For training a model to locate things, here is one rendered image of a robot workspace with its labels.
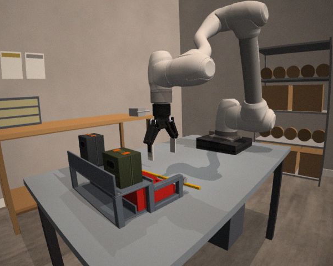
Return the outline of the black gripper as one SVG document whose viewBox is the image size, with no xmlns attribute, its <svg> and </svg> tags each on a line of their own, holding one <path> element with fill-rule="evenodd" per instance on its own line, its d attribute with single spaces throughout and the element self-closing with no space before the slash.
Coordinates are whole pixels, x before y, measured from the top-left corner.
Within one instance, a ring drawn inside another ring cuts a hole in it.
<svg viewBox="0 0 333 266">
<path fill-rule="evenodd" d="M 170 104 L 153 104 L 154 120 L 149 119 L 148 128 L 143 143 L 148 145 L 148 160 L 154 161 L 154 140 L 161 129 L 166 129 L 170 138 L 170 152 L 176 153 L 178 131 L 174 117 L 171 115 Z"/>
</svg>

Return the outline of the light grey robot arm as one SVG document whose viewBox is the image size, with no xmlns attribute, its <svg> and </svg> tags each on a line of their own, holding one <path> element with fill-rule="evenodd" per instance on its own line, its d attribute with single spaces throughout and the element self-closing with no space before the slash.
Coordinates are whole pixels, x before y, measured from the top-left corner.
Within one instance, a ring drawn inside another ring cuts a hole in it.
<svg viewBox="0 0 333 266">
<path fill-rule="evenodd" d="M 235 99 L 222 99 L 216 110 L 215 131 L 209 138 L 234 142 L 242 136 L 238 130 L 267 132 L 274 127 L 276 116 L 262 98 L 258 35 L 268 21 L 265 3 L 243 1 L 210 13 L 195 33 L 197 49 L 173 59 L 167 51 L 151 54 L 148 64 L 150 102 L 172 103 L 172 87 L 196 86 L 211 80 L 215 63 L 206 39 L 219 32 L 233 30 L 239 39 L 245 100 L 240 106 Z M 201 50 L 201 51 L 200 51 Z M 159 90 L 171 89 L 171 90 Z"/>
</svg>

